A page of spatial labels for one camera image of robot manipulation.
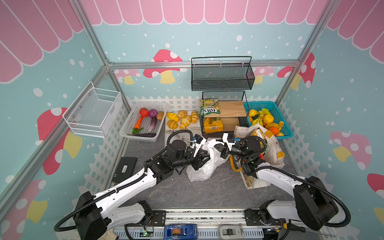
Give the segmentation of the yellow black snack bag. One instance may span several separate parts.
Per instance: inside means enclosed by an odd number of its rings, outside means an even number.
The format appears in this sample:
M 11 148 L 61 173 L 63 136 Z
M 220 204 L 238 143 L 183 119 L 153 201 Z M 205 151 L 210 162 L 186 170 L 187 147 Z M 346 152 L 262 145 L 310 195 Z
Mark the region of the yellow black snack bag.
M 252 136 L 257 136 L 257 137 L 262 138 L 263 140 L 267 141 L 266 131 L 267 131 L 267 130 L 264 131 L 264 130 L 262 130 L 262 129 L 260 129 L 260 128 L 257 128 L 257 129 L 255 129 L 255 130 L 251 133 L 251 135 L 252 135 Z

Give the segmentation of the cream canvas tote bag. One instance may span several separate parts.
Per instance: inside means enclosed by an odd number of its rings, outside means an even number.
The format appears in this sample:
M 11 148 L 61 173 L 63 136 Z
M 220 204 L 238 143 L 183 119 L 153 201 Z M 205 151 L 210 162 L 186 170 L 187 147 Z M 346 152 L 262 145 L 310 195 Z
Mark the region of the cream canvas tote bag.
M 251 127 L 235 127 L 235 137 L 238 137 L 240 139 L 244 137 L 251 136 L 251 133 L 257 129 L 260 128 L 262 130 L 267 130 L 266 128 L 260 126 L 259 124 L 253 125 Z M 267 149 L 266 152 L 263 153 L 264 160 L 272 165 L 273 167 L 282 169 L 284 164 L 284 158 L 285 153 L 283 152 L 282 148 L 279 145 L 279 142 L 277 138 L 270 132 L 269 130 L 266 131 L 267 135 Z M 244 172 L 244 169 L 242 169 L 240 164 L 240 159 L 238 157 L 230 157 L 230 163 L 231 167 L 235 172 L 240 172 L 240 175 L 243 179 L 243 182 L 245 184 L 245 187 L 247 190 L 250 189 L 257 189 L 257 188 L 264 188 L 271 185 L 271 183 L 259 180 L 256 177 L 247 176 Z

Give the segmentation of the white plastic grocery bag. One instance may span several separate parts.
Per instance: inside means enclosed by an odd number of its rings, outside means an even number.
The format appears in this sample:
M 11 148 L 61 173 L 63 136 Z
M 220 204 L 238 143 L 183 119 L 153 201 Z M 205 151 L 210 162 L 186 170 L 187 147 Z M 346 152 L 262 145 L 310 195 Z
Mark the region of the white plastic grocery bag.
M 215 145 L 224 145 L 217 138 L 209 138 L 203 145 L 202 149 L 208 151 L 210 159 L 197 171 L 192 166 L 187 167 L 187 175 L 191 182 L 202 182 L 208 180 L 214 173 L 215 169 L 229 159 L 229 156 L 222 158 L 221 152 L 215 149 Z

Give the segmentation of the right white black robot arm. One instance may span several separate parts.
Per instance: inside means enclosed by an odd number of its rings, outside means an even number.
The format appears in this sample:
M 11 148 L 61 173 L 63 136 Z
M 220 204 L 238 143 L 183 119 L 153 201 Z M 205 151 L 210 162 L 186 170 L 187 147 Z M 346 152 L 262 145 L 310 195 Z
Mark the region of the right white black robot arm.
M 329 192 L 319 178 L 299 177 L 267 163 L 264 154 L 268 142 L 264 138 L 248 136 L 228 140 L 224 134 L 214 148 L 222 157 L 237 157 L 247 176 L 271 183 L 294 198 L 287 202 L 268 202 L 266 212 L 273 219 L 299 221 L 312 230 L 323 226 L 342 228 L 350 223 L 352 216 L 347 206 Z

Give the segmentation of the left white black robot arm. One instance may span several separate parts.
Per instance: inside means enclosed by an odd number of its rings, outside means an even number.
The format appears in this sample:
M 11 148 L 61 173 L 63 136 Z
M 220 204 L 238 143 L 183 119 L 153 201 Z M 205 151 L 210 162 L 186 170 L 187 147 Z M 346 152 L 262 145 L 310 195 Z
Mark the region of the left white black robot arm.
M 133 211 L 122 217 L 116 210 L 135 195 L 171 177 L 178 168 L 201 168 L 210 159 L 208 151 L 202 149 L 206 141 L 190 130 L 175 131 L 167 139 L 166 147 L 145 161 L 137 174 L 97 194 L 82 194 L 76 209 L 63 217 L 54 231 L 77 230 L 82 240 L 97 240 L 116 225 L 144 222 L 152 214 L 146 203 L 135 204 Z

